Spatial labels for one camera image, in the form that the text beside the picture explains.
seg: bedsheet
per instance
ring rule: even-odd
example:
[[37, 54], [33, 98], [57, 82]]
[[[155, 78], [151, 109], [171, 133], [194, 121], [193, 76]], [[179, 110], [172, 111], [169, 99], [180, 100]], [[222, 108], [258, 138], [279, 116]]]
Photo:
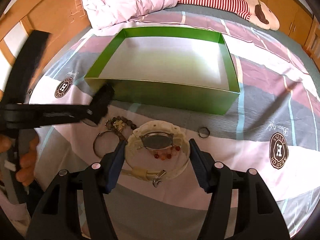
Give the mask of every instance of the bedsheet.
[[[216, 161], [239, 171], [256, 168], [276, 199], [290, 235], [296, 234], [320, 198], [319, 97], [299, 57], [264, 32], [187, 12], [160, 11], [132, 19], [104, 29], [101, 36], [84, 36], [41, 78], [30, 103], [89, 104], [93, 92], [84, 76], [99, 54], [122, 28], [150, 25], [223, 33], [236, 68], [240, 96], [224, 116], [113, 101], [103, 121], [123, 115], [138, 126], [150, 120], [172, 122]], [[71, 88], [56, 98], [56, 88], [68, 77], [73, 79]], [[198, 137], [200, 126], [210, 129], [209, 138]], [[102, 130], [103, 122], [97, 128], [79, 123], [38, 129], [41, 144], [36, 178], [40, 185], [46, 188], [60, 169], [74, 172], [99, 161], [92, 143]], [[276, 132], [284, 135], [289, 149], [281, 169], [273, 168], [269, 158], [269, 142]], [[196, 239], [210, 197], [198, 186], [189, 164], [179, 177], [158, 188], [121, 175], [105, 200], [119, 239]], [[80, 222], [87, 232], [81, 192], [78, 200]], [[236, 207], [237, 191], [233, 191], [226, 236], [233, 234]]]
[[233, 13], [229, 13], [226, 11], [217, 10], [213, 8], [203, 7], [203, 6], [177, 4], [176, 7], [165, 9], [165, 11], [185, 11], [185, 12], [195, 13], [200, 15], [213, 16], [223, 20], [240, 23], [241, 25], [244, 25], [247, 27], [252, 27], [256, 30], [259, 30], [260, 32], [263, 32], [265, 34], [272, 36], [273, 38], [278, 40], [282, 45], [287, 47], [291, 52], [293, 52], [296, 56], [298, 56], [301, 59], [305, 68], [307, 69], [308, 73], [310, 74], [310, 76], [312, 77], [312, 80], [315, 83], [318, 94], [320, 93], [320, 75], [319, 75], [319, 70], [316, 67], [315, 63], [305, 53], [305, 51], [302, 49], [300, 44], [298, 44], [296, 41], [291, 39], [289, 36], [287, 36], [283, 32], [280, 32], [280, 31], [275, 32], [273, 30], [264, 30], [242, 19], [241, 17], [238, 17]]

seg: printed logo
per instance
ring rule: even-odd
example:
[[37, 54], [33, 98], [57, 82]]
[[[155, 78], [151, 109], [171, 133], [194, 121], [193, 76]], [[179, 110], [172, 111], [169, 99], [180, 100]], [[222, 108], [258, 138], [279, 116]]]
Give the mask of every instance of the printed logo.
[[78, 74], [79, 74], [79, 72], [69, 71], [69, 72], [67, 73], [67, 76], [73, 76], [73, 77], [75, 78], [76, 75], [78, 75]]
[[281, 169], [289, 156], [287, 142], [284, 136], [277, 132], [270, 140], [269, 157], [271, 165], [276, 169]]
[[281, 131], [283, 132], [283, 135], [284, 135], [284, 136], [288, 136], [289, 128], [287, 128], [287, 127], [285, 127], [285, 126], [283, 126], [283, 125], [280, 125], [280, 124], [276, 124], [275, 121], [272, 121], [272, 122], [268, 125], [268, 127], [267, 127], [266, 130], [271, 131], [271, 130], [275, 130], [275, 129], [281, 130]]
[[56, 98], [62, 98], [70, 89], [73, 83], [73, 79], [71, 77], [66, 78], [63, 80], [58, 86], [54, 93]]

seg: green box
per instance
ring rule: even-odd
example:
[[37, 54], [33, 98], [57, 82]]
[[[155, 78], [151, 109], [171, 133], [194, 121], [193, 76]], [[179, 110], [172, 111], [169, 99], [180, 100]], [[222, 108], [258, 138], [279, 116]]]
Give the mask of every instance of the green box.
[[186, 27], [122, 29], [85, 80], [109, 82], [114, 100], [220, 115], [240, 93], [222, 34]]

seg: striped sock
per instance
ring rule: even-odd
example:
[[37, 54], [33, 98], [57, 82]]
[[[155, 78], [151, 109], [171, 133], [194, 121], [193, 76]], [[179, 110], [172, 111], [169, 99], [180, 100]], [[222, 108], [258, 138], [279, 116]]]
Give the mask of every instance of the striped sock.
[[249, 20], [249, 6], [245, 0], [178, 0], [181, 4], [201, 5], [223, 11], [233, 12], [239, 17]]

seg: human hand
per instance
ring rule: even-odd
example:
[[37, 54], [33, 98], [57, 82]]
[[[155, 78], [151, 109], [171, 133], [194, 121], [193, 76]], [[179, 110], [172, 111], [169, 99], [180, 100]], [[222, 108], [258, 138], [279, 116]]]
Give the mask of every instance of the human hand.
[[[17, 181], [21, 182], [23, 186], [29, 186], [35, 179], [34, 170], [37, 160], [36, 147], [39, 144], [39, 136], [29, 142], [29, 152], [20, 158], [20, 167], [16, 173]], [[11, 147], [11, 141], [7, 136], [0, 135], [0, 153], [9, 150]]]

